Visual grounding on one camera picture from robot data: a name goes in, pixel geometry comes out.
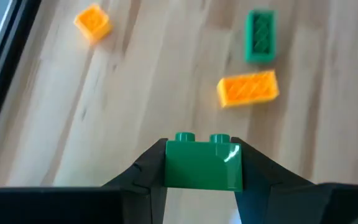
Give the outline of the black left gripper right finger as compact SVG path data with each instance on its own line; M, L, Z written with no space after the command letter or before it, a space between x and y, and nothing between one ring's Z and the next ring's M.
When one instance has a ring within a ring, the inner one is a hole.
M358 223L358 185L314 184L240 138L244 189L235 198L242 223Z

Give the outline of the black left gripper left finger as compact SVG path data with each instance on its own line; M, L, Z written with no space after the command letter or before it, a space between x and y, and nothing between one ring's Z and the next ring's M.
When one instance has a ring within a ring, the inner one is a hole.
M100 187L0 188L0 223L162 223L166 143Z

